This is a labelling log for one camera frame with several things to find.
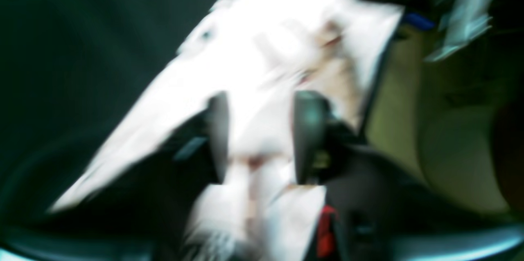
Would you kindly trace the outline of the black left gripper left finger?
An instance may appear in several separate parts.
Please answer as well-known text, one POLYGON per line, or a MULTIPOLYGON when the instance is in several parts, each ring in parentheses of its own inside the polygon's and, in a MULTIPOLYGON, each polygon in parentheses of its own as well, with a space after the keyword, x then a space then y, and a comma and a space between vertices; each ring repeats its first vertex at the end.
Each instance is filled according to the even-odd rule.
POLYGON ((230 132, 230 107, 228 94, 225 91, 220 91, 209 99, 205 117, 206 133, 217 183, 223 183, 228 167, 230 132))

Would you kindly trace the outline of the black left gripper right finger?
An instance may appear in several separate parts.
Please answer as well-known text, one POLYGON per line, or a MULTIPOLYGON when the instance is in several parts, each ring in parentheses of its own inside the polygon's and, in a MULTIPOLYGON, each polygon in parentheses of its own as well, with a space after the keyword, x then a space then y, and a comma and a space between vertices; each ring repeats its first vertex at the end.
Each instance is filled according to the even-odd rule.
POLYGON ((329 131, 336 125, 328 99, 316 91, 296 91, 293 99, 293 147, 296 183, 311 185, 330 168, 326 149, 329 131))

